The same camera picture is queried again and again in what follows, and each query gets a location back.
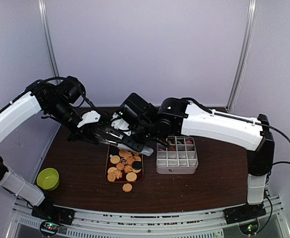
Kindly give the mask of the metal food tongs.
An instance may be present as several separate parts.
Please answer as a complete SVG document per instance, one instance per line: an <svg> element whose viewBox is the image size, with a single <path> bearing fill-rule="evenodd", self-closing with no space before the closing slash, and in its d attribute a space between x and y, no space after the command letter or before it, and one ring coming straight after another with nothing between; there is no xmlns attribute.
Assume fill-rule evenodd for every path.
<svg viewBox="0 0 290 238"><path fill-rule="evenodd" d="M154 152L145 143L136 142L130 135L111 127L97 128L94 135L100 143L112 145L119 149L137 152L145 156L150 156Z"/></svg>

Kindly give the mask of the white divided cookie tin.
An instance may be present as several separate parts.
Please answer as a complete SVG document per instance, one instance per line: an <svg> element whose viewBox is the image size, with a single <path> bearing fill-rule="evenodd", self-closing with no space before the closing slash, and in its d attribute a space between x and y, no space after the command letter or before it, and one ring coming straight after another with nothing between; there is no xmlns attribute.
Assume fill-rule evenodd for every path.
<svg viewBox="0 0 290 238"><path fill-rule="evenodd" d="M186 140L193 141L193 144L187 145ZM170 143L169 148L156 147L156 172L169 175L194 174L199 164L194 139L188 136L170 136L167 141Z"/></svg>

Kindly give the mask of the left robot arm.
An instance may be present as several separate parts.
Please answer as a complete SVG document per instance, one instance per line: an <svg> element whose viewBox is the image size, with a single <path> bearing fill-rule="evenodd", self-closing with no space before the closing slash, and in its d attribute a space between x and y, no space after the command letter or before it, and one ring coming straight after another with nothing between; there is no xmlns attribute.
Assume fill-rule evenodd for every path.
<svg viewBox="0 0 290 238"><path fill-rule="evenodd" d="M101 121L101 113L87 99L84 86L75 77L57 79L58 84L53 83L54 77L36 80L0 110L0 145L39 113L66 127L69 141L98 143L95 126ZM0 187L38 206L38 212L46 220L56 218L57 208L45 201L44 192L14 172L1 156Z"/></svg>

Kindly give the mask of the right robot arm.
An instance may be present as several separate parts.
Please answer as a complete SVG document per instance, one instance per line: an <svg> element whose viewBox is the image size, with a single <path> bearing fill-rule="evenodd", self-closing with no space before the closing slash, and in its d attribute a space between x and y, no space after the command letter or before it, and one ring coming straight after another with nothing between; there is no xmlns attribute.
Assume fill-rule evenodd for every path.
<svg viewBox="0 0 290 238"><path fill-rule="evenodd" d="M167 98L156 108L136 93L117 112L128 125L130 135L122 143L145 152L150 141L167 146L169 136L198 136L235 144L247 151L247 203L241 215L251 219L260 210L266 178L273 166L275 142L266 115L246 118L209 109L193 98Z"/></svg>

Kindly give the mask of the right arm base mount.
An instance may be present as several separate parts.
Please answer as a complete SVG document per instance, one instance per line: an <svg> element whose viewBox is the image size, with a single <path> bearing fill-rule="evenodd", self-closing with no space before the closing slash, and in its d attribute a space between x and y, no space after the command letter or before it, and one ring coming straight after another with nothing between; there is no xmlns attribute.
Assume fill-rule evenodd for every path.
<svg viewBox="0 0 290 238"><path fill-rule="evenodd" d="M267 214L264 203L226 208L223 213L228 225L256 219Z"/></svg>

